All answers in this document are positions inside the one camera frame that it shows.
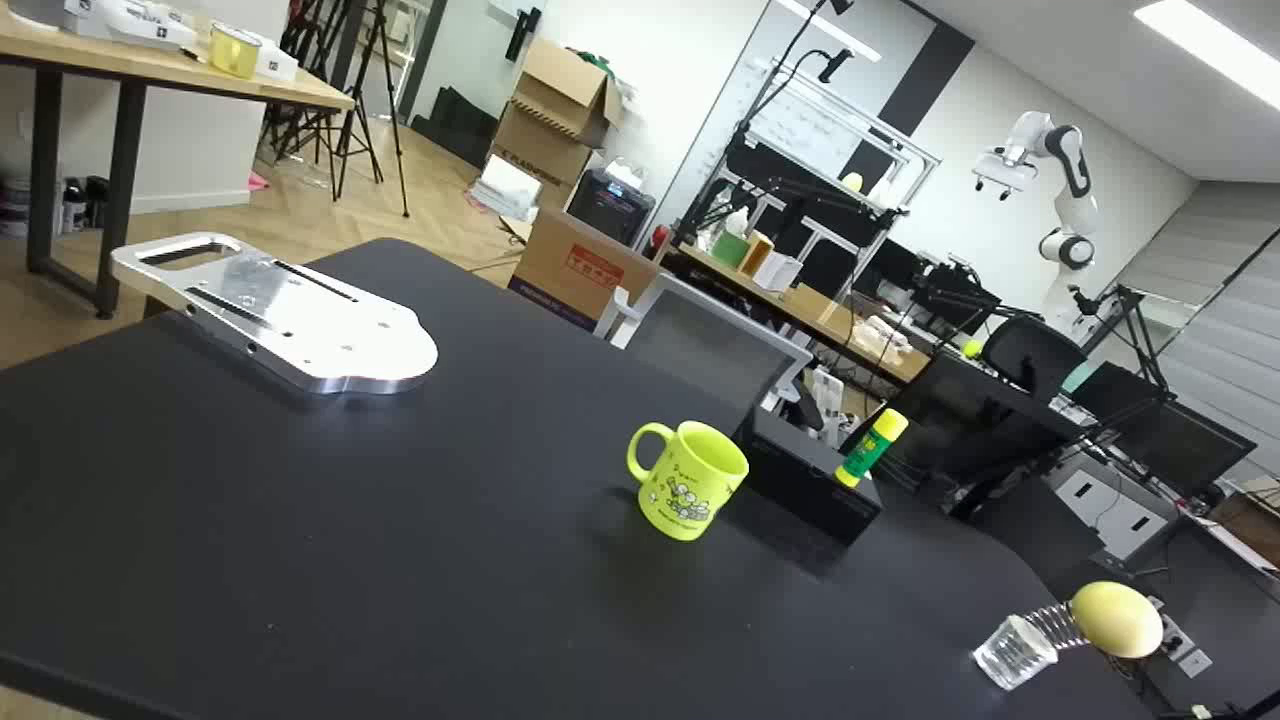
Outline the white robot arm on wall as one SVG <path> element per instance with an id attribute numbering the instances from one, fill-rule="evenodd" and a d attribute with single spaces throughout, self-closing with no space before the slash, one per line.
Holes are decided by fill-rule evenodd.
<path id="1" fill-rule="evenodd" d="M 1010 198 L 1031 186 L 1043 169 L 1051 169 L 1060 183 L 1051 196 L 1055 220 L 1034 241 L 1034 253 L 1068 271 L 1083 271 L 1097 261 L 1098 198 L 1081 123 L 1055 118 L 1051 110 L 1021 110 L 1006 135 L 971 164 L 971 183 Z"/>

